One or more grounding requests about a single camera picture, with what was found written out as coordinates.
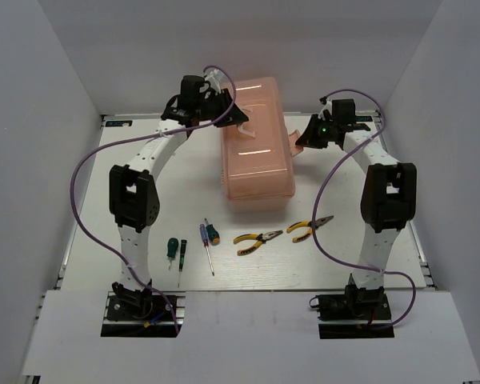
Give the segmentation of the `pink plastic toolbox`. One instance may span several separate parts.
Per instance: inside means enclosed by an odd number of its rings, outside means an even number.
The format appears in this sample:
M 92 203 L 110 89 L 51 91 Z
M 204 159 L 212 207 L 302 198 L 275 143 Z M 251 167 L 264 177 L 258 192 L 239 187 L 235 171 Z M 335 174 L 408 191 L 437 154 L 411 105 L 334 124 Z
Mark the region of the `pink plastic toolbox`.
M 248 122 L 221 132 L 222 184 L 235 213 L 284 210 L 295 193 L 292 157 L 303 152 L 288 131 L 275 78 L 237 82 L 236 105 Z

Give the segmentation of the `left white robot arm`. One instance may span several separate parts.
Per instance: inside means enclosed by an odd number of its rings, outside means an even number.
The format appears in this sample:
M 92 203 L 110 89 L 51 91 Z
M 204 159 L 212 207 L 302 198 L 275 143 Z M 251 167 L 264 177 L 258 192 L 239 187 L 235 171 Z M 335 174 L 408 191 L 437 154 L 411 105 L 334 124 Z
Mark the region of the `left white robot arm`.
M 234 103 L 222 75 L 215 69 L 204 76 L 186 75 L 180 93 L 168 102 L 155 130 L 143 148 L 124 166 L 109 173 L 109 208 L 118 226 L 122 266 L 114 292 L 126 292 L 125 308 L 134 318 L 144 319 L 153 309 L 153 299 L 144 294 L 152 284 L 148 268 L 148 241 L 151 226 L 160 211 L 156 181 L 163 167 L 190 136 L 188 130 L 200 122 L 213 126 L 239 126 L 249 121 Z

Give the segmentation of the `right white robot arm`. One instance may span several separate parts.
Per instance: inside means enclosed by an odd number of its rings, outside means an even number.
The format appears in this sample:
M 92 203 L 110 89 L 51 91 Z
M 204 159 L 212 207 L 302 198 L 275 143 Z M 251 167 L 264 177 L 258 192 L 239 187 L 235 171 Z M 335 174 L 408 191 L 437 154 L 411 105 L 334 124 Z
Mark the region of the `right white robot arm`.
M 312 218 L 326 185 L 339 167 L 353 159 L 365 175 L 360 212 L 365 233 L 357 264 L 346 286 L 345 308 L 353 318 L 365 318 L 382 296 L 384 275 L 396 238 L 416 211 L 417 169 L 411 162 L 391 156 L 379 140 L 381 130 L 371 130 L 356 117 L 353 99 L 324 100 L 312 114 L 296 145 L 325 149 L 335 144 L 345 153 L 320 186 Z

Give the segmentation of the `right table corner label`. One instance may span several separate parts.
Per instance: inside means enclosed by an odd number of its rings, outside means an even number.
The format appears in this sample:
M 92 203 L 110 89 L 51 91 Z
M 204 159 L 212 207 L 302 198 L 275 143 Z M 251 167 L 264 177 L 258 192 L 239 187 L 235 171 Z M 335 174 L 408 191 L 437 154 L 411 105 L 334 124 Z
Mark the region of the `right table corner label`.
M 356 122 L 372 122 L 373 118 L 371 116 L 356 116 Z

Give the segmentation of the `table corner label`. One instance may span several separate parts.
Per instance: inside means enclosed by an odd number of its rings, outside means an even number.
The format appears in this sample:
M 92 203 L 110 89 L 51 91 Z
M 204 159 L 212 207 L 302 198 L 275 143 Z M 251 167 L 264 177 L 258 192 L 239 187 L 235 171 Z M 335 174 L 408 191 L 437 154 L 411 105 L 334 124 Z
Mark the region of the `table corner label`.
M 356 116 L 356 122 L 372 122 L 373 118 L 371 116 Z
M 123 127 L 123 126 L 132 126 L 132 120 L 111 120 L 106 121 L 105 127 Z

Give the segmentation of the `left table corner label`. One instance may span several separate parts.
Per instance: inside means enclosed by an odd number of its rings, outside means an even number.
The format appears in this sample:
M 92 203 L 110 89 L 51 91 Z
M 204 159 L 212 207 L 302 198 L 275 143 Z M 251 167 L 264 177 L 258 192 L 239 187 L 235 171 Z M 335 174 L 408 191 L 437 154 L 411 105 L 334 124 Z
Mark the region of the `left table corner label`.
M 123 127 L 123 126 L 132 126 L 132 120 L 111 120 L 106 121 L 105 127 Z

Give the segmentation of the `yellow combination pliers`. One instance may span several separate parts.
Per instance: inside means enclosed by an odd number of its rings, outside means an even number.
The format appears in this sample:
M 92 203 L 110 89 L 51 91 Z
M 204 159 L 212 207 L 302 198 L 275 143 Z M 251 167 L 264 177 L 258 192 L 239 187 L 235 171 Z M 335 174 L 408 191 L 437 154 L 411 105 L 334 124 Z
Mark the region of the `yellow combination pliers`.
M 238 250 L 237 256 L 246 256 L 255 252 L 260 246 L 266 244 L 268 241 L 282 235 L 282 230 L 270 231 L 262 234 L 242 234 L 233 240 L 233 244 L 238 244 L 244 241 L 254 241 L 252 246 L 245 249 Z

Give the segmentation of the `blue red long screwdriver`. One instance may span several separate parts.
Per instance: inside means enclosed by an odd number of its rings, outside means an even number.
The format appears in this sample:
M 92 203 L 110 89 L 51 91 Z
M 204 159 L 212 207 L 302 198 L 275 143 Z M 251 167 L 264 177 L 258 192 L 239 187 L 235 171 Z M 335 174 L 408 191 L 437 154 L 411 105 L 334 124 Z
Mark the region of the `blue red long screwdriver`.
M 207 259 L 208 259 L 208 263 L 209 263 L 209 266 L 210 266 L 210 272 L 213 276 L 215 276 L 214 266 L 213 266 L 213 263 L 212 263 L 210 250 L 209 250 L 209 239 L 208 239 L 208 236 L 207 236 L 205 225 L 201 224 L 199 229 L 200 229 L 200 235 L 201 235 L 202 243 L 203 243 L 203 245 L 205 247 L 205 250 L 206 250 Z

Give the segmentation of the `green orange stubby screwdriver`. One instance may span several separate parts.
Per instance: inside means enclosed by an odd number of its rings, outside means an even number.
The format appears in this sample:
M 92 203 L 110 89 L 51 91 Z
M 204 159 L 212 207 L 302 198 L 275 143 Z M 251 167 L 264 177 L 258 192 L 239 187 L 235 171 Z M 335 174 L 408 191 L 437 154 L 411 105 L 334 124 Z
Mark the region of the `green orange stubby screwdriver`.
M 209 221 L 206 218 L 204 219 L 204 224 L 205 224 L 205 229 L 206 229 L 209 242 L 212 245 L 216 246 L 217 244 L 220 243 L 219 232 L 217 232 L 214 226 L 211 223 L 209 223 Z

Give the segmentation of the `thin green precision screwdriver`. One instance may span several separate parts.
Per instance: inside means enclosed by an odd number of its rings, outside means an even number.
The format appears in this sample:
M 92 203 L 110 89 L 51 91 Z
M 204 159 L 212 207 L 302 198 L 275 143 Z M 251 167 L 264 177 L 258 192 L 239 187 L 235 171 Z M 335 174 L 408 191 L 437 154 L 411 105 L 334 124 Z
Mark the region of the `thin green precision screwdriver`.
M 178 287 L 180 287 L 181 285 L 182 272 L 183 272 L 185 256 L 186 256 L 186 245 L 187 245 L 187 240 L 182 239 L 180 242 L 179 260 L 178 260 Z

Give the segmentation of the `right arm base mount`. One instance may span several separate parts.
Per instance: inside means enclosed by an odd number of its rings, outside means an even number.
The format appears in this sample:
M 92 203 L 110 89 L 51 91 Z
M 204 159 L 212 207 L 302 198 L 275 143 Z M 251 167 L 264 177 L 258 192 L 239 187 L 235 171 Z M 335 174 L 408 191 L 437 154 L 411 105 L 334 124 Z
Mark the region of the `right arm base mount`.
M 344 294 L 319 294 L 309 300 L 318 315 L 322 340 L 394 338 L 392 315 L 387 296 L 375 304 L 349 306 Z

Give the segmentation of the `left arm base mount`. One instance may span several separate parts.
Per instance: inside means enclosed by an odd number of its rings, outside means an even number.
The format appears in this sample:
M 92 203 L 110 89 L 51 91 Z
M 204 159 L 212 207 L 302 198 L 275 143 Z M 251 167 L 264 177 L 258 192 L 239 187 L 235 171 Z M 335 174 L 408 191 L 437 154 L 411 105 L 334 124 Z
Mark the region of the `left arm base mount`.
M 102 319 L 102 338 L 176 338 L 184 322 L 185 296 L 169 294 L 176 320 L 164 298 L 153 294 L 141 307 L 109 292 Z

